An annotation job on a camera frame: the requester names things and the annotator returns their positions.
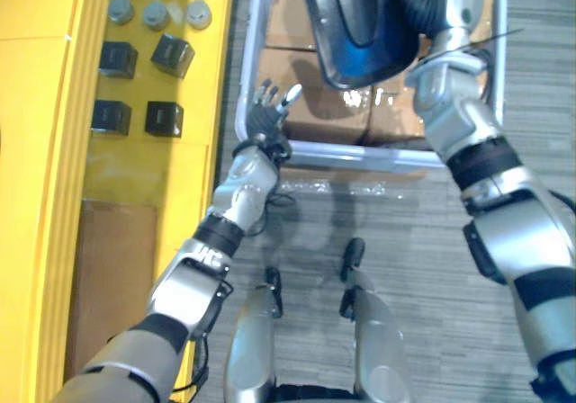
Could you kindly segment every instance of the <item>black band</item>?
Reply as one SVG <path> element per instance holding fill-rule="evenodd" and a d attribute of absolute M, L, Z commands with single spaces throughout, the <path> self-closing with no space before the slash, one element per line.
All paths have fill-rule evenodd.
<path fill-rule="evenodd" d="M 546 356 L 538 365 L 536 366 L 539 373 L 546 373 L 552 370 L 552 368 L 558 364 L 567 360 L 576 358 L 576 349 L 569 349 L 567 351 L 557 352 Z"/>
<path fill-rule="evenodd" d="M 464 190 L 485 178 L 522 166 L 522 162 L 505 138 L 495 138 L 458 151 L 446 165 L 460 190 Z"/>
<path fill-rule="evenodd" d="M 576 295 L 576 272 L 569 267 L 546 268 L 518 277 L 514 284 L 526 310 L 562 297 Z"/>
<path fill-rule="evenodd" d="M 211 214 L 200 224 L 193 237 L 232 257 L 244 237 L 244 231 L 231 221 Z"/>
<path fill-rule="evenodd" d="M 138 374 L 130 372 L 128 379 L 138 383 L 154 400 L 154 403 L 160 403 L 160 396 L 152 385 L 149 384 L 144 378 L 140 377 Z"/>
<path fill-rule="evenodd" d="M 536 368 L 538 369 L 538 377 L 534 379 L 530 385 L 532 390 L 543 401 L 553 402 L 573 402 L 575 396 L 569 394 L 565 385 L 561 382 L 560 378 L 554 371 L 554 366 L 567 360 L 576 358 L 576 350 L 571 349 L 568 351 L 561 351 L 544 358 Z"/>
<path fill-rule="evenodd" d="M 130 328 L 130 331 L 132 330 L 148 331 L 164 338 L 177 354 L 180 353 L 188 338 L 188 329 L 182 323 L 158 313 L 146 316 L 138 325 Z"/>

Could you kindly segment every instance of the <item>robot finger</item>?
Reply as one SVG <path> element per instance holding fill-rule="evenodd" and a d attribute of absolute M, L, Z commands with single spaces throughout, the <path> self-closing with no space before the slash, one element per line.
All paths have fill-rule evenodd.
<path fill-rule="evenodd" d="M 263 97 L 262 105 L 263 106 L 269 105 L 274 100 L 276 93 L 278 93 L 278 87 L 274 85 L 272 88 L 270 88 L 270 91 L 268 91 L 268 93 L 266 93 L 265 96 Z"/>
<path fill-rule="evenodd" d="M 264 94 L 268 87 L 272 84 L 272 81 L 268 78 L 262 82 L 262 85 L 258 87 L 256 92 L 254 93 L 254 104 L 261 104 L 262 99 L 264 98 Z"/>

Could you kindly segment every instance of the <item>gray carpet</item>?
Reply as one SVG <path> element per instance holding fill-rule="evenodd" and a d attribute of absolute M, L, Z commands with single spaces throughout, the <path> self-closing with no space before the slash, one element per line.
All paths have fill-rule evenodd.
<path fill-rule="evenodd" d="M 575 0 L 509 0 L 505 131 L 550 187 L 574 197 Z M 248 0 L 235 0 L 222 114 L 221 174 L 236 144 L 233 118 Z M 353 326 L 338 316 L 338 257 L 363 237 L 363 268 L 396 315 L 421 402 L 538 401 L 506 288 L 476 271 L 461 235 L 468 221 L 446 170 L 380 195 L 295 192 L 271 209 L 265 234 L 247 239 L 229 275 L 236 291 L 210 336 L 211 376 L 197 401 L 222 401 L 235 317 L 262 264 L 283 272 L 285 315 L 277 322 L 279 383 L 351 388 Z"/>

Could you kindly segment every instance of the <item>robot forearm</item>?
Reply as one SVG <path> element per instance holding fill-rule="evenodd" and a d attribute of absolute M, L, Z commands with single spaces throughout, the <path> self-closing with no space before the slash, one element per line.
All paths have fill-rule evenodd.
<path fill-rule="evenodd" d="M 424 59 L 407 78 L 428 143 L 450 169 L 473 221 L 464 228 L 479 271 L 512 291 L 520 334 L 544 401 L 576 395 L 574 226 L 522 165 L 481 101 L 478 59 Z"/>
<path fill-rule="evenodd" d="M 167 401 L 185 343 L 212 330 L 227 295 L 223 280 L 231 257 L 277 180 L 275 165 L 258 146 L 240 150 L 207 217 L 158 279 L 148 315 L 113 338 L 53 402 Z"/>

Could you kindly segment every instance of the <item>robot leg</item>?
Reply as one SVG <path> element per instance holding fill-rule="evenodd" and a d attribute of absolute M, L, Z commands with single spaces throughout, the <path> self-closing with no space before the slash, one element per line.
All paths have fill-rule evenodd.
<path fill-rule="evenodd" d="M 275 312 L 269 285 L 256 287 L 245 301 L 226 361 L 226 403 L 263 403 L 274 387 Z"/>
<path fill-rule="evenodd" d="M 355 393 L 377 403 L 410 403 L 412 390 L 402 334 L 388 306 L 357 268 L 361 257 L 350 260 L 359 250 L 364 251 L 364 242 L 358 239 L 350 243 L 356 243 L 355 248 L 345 253 L 343 268 L 347 269 L 341 276 L 347 289 L 340 306 L 340 314 L 355 321 Z"/>

